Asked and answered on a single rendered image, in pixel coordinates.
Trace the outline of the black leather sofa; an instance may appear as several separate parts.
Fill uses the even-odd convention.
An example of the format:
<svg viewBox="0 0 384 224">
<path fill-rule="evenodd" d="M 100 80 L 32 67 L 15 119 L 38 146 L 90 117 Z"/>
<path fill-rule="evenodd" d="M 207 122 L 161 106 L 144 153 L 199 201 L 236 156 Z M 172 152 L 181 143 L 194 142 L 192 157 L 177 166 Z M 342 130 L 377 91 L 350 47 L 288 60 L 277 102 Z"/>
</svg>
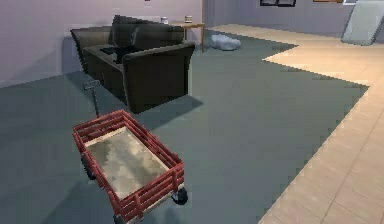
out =
<svg viewBox="0 0 384 224">
<path fill-rule="evenodd" d="M 195 50 L 183 28 L 116 15 L 109 26 L 70 31 L 83 71 L 98 80 L 135 114 L 188 94 L 188 72 Z M 122 63 L 101 48 L 133 46 Z"/>
</svg>

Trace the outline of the pale grey floor cushion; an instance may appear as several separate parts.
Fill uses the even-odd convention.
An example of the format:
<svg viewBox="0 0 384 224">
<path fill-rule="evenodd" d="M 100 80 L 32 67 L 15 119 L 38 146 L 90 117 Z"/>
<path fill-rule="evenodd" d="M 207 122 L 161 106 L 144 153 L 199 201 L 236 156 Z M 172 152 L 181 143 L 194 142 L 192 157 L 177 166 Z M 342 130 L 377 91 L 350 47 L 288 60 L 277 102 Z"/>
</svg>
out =
<svg viewBox="0 0 384 224">
<path fill-rule="evenodd" d="M 241 41 L 238 39 L 230 38 L 226 35 L 212 35 L 212 47 L 223 51 L 233 51 L 241 47 Z"/>
</svg>

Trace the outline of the red slatted pull wagon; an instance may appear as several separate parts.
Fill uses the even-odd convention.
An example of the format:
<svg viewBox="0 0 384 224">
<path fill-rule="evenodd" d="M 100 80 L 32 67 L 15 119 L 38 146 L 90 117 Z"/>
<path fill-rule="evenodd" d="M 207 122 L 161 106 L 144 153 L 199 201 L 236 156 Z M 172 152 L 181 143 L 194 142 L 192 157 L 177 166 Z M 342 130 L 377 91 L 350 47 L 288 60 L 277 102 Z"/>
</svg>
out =
<svg viewBox="0 0 384 224">
<path fill-rule="evenodd" d="M 73 127 L 89 179 L 109 198 L 114 224 L 138 224 L 167 199 L 188 201 L 184 163 L 125 110 Z"/>
</svg>

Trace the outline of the wooden side table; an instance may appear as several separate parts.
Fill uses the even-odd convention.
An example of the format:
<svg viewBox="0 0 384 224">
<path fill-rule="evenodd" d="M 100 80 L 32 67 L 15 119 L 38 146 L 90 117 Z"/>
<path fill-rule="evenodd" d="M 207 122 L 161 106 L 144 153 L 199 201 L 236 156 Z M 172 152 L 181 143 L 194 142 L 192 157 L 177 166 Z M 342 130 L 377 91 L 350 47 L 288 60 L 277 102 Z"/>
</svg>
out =
<svg viewBox="0 0 384 224">
<path fill-rule="evenodd" d="M 200 28 L 201 29 L 201 35 L 200 35 L 200 48 L 201 52 L 204 53 L 204 33 L 205 33 L 205 23 L 186 23 L 186 22 L 181 22 L 181 21 L 171 21 L 169 22 L 170 25 L 173 26 L 180 26 L 183 28 L 183 33 L 184 33 L 184 40 L 187 40 L 187 30 L 188 29 L 194 29 L 194 28 Z"/>
</svg>

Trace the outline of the black laptop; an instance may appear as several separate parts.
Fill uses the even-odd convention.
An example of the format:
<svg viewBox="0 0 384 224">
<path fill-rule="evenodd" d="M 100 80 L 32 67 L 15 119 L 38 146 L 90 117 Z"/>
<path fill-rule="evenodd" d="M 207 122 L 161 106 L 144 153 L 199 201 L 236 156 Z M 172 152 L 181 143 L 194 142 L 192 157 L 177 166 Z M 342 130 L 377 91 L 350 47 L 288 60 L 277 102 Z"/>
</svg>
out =
<svg viewBox="0 0 384 224">
<path fill-rule="evenodd" d="M 126 54 L 130 54 L 132 52 L 135 52 L 135 48 L 133 46 L 106 47 L 106 48 L 101 48 L 101 51 L 108 55 L 116 54 L 116 59 L 114 60 L 114 62 L 117 64 L 121 64 L 123 56 Z"/>
</svg>

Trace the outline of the grey leaning panel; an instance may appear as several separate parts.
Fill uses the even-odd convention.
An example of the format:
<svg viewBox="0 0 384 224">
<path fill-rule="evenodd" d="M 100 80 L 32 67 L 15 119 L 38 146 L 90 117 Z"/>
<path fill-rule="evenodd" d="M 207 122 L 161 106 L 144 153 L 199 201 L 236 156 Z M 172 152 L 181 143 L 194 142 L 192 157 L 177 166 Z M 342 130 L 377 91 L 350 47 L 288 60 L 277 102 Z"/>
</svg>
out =
<svg viewBox="0 0 384 224">
<path fill-rule="evenodd" d="M 384 22 L 384 0 L 356 0 L 341 37 L 343 43 L 370 46 Z"/>
</svg>

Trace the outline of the black framed wall picture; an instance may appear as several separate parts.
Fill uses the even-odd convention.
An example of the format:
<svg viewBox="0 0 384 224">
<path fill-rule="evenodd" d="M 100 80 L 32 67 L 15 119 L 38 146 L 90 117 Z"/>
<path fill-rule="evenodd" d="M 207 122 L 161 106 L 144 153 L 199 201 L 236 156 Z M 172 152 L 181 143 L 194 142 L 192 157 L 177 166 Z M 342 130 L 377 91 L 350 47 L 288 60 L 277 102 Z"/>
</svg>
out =
<svg viewBox="0 0 384 224">
<path fill-rule="evenodd" d="M 260 0 L 260 6 L 295 7 L 296 0 Z"/>
</svg>

